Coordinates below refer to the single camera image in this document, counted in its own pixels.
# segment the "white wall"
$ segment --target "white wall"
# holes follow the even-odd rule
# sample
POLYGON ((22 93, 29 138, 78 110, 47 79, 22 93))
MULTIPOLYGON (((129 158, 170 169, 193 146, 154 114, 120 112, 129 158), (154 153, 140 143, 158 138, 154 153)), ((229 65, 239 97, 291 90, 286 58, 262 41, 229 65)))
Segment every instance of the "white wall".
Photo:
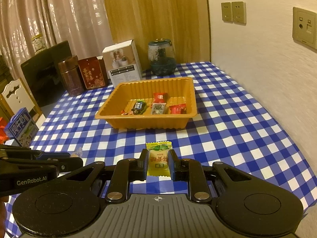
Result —
POLYGON ((293 41, 294 6, 317 12, 317 0, 209 0, 211 58, 275 117, 317 174, 317 51, 293 41), (222 21, 228 1, 246 2, 246 26, 222 21))

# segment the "blue milk box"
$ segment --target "blue milk box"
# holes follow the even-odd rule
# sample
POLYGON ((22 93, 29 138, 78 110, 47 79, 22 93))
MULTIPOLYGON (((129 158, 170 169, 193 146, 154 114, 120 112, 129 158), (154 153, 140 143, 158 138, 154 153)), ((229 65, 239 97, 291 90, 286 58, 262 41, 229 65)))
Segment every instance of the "blue milk box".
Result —
POLYGON ((23 147, 30 146, 38 130, 38 127, 25 107, 13 115, 10 122, 4 128, 7 136, 10 139, 15 139, 23 147))

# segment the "wall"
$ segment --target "wall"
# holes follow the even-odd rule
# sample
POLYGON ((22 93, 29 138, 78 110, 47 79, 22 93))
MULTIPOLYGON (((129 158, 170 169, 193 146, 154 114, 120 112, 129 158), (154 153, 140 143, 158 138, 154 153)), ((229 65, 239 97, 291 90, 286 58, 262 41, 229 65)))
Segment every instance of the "wall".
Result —
POLYGON ((207 0, 105 0, 113 41, 135 39, 143 69, 148 42, 172 40, 178 63, 209 61, 207 0))
POLYGON ((317 53, 292 39, 294 6, 317 12, 317 0, 209 0, 211 58, 275 117, 317 174, 317 53), (246 2, 246 26, 222 21, 227 1, 246 2))

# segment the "curtain pattern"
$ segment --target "curtain pattern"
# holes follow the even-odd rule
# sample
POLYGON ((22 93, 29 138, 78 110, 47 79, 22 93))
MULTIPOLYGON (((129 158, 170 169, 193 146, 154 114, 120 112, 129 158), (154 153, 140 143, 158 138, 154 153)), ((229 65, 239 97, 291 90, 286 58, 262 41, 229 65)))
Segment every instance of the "curtain pattern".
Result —
POLYGON ((47 47, 68 40, 78 59, 113 44, 103 0, 0 0, 0 50, 15 79, 24 79, 20 65, 35 55, 37 34, 47 47))

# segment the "yellow candy wrapper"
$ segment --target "yellow candy wrapper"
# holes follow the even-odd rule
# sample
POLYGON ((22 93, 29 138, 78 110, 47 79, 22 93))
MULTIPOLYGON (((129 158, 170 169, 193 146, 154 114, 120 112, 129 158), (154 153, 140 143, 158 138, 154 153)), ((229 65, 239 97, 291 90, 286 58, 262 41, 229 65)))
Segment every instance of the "yellow candy wrapper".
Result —
POLYGON ((170 141, 147 143, 149 153, 148 176, 171 176, 168 169, 167 153, 172 149, 170 141))

